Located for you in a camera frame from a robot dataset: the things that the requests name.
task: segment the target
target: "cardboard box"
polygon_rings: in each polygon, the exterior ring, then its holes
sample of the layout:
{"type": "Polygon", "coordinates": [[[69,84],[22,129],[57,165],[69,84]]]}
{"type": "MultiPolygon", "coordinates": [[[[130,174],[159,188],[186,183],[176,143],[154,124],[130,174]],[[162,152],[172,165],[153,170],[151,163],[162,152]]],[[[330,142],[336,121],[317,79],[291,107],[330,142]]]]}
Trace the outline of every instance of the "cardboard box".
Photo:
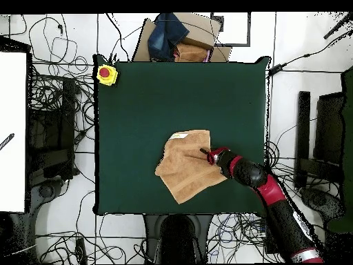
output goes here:
{"type": "MultiPolygon", "coordinates": [[[[219,22],[189,12],[175,12],[174,14],[190,31],[186,38],[183,40],[183,43],[198,46],[206,50],[213,49],[213,45],[215,43],[214,36],[218,35],[219,29],[221,27],[219,22]]],[[[151,22],[151,20],[145,19],[140,34],[139,43],[137,44],[137,49],[135,50],[135,54],[132,58],[133,61],[150,61],[150,54],[148,52],[148,38],[155,28],[156,25],[151,22]]],[[[225,62],[225,57],[228,60],[231,48],[218,48],[214,48],[214,54],[212,54],[210,58],[211,62],[225,62]]]]}

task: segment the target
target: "brown towel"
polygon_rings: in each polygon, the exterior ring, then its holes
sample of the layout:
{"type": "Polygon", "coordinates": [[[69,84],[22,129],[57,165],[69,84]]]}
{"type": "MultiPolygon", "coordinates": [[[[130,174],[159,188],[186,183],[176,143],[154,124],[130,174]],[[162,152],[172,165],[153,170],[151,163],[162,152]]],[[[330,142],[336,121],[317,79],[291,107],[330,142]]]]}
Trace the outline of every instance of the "brown towel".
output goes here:
{"type": "Polygon", "coordinates": [[[176,48],[175,62],[202,62],[207,56],[207,50],[200,47],[178,43],[176,48]]]}
{"type": "Polygon", "coordinates": [[[155,174],[161,177],[178,204],[226,180],[218,166],[208,163],[200,148],[210,151],[210,131],[177,132],[165,144],[155,174]]]}

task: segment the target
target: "denim fabric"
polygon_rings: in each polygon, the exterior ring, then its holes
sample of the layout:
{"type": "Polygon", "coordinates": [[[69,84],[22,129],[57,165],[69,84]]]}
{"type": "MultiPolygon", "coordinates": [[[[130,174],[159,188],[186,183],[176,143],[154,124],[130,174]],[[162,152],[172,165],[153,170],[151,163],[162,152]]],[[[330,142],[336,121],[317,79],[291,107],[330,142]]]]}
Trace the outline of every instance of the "denim fabric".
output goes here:
{"type": "Polygon", "coordinates": [[[175,45],[183,41],[189,30],[173,13],[161,13],[154,23],[156,28],[148,39],[150,58],[172,61],[175,45]]]}

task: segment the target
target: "green tabletop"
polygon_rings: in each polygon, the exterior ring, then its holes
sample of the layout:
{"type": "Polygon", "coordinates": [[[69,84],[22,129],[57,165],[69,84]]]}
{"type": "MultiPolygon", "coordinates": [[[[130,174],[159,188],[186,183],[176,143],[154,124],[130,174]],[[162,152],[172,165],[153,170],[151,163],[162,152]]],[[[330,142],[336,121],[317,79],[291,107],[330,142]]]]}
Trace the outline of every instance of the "green tabletop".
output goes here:
{"type": "MultiPolygon", "coordinates": [[[[116,86],[98,84],[95,93],[97,213],[262,212],[257,195],[232,180],[178,205],[154,171],[170,135],[194,129],[209,130],[212,146],[262,164],[268,61],[115,63],[116,86]]],[[[94,62],[94,72],[106,63],[100,55],[94,62]]]]}

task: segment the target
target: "yellow button base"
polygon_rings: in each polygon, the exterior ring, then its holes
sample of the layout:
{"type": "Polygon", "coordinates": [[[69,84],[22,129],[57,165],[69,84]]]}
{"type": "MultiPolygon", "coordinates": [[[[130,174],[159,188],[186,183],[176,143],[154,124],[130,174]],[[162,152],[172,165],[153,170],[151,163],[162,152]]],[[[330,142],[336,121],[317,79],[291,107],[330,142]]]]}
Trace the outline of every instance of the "yellow button base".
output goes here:
{"type": "Polygon", "coordinates": [[[101,84],[105,84],[106,86],[111,86],[112,84],[115,84],[117,77],[118,77],[118,72],[114,67],[108,66],[108,65],[102,65],[102,66],[98,67],[97,79],[99,80],[99,82],[101,84]],[[108,77],[102,77],[101,75],[99,75],[99,71],[102,68],[108,69],[108,71],[109,71],[108,77]]]}

